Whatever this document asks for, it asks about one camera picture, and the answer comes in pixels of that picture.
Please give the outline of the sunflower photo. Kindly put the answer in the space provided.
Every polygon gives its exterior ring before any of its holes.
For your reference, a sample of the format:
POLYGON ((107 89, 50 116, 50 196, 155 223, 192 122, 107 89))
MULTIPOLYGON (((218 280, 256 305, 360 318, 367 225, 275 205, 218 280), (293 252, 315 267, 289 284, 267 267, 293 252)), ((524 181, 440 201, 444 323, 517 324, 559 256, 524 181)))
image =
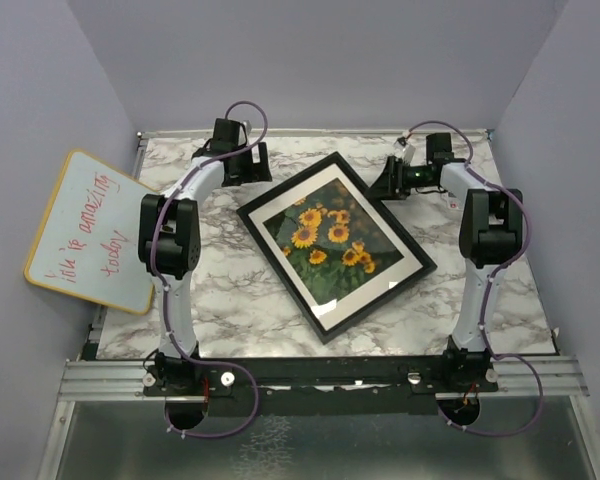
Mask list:
POLYGON ((338 178, 263 225, 318 304, 346 297, 404 258, 338 178))

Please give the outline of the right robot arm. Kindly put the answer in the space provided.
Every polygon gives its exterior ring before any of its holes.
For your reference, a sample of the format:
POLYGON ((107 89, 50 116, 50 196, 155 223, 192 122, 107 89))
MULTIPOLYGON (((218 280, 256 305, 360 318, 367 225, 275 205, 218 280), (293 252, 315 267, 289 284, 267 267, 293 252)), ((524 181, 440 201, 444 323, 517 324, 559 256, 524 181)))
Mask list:
POLYGON ((415 147, 406 134, 396 140, 399 153, 387 157, 379 177, 367 188, 369 200, 403 200, 418 188, 436 187, 452 195, 462 209, 459 250, 466 264, 465 287, 456 325, 439 367, 441 383, 461 391, 483 376, 496 358, 488 342, 505 269, 526 247, 522 194, 481 175, 468 159, 458 158, 446 132, 426 136, 425 163, 412 164, 415 147))

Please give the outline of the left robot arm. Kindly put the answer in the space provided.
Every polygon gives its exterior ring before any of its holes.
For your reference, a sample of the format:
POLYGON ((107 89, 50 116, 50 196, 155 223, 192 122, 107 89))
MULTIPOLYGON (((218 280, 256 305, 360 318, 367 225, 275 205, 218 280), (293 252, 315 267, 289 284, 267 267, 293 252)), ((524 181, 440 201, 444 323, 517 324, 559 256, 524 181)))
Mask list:
POLYGON ((183 176, 141 201, 138 257, 151 275, 161 319, 156 361, 168 368, 166 382, 182 395, 201 380, 191 315, 192 274, 202 250, 199 209, 217 189, 272 180, 266 143, 251 143, 248 135, 246 123, 218 118, 183 176))

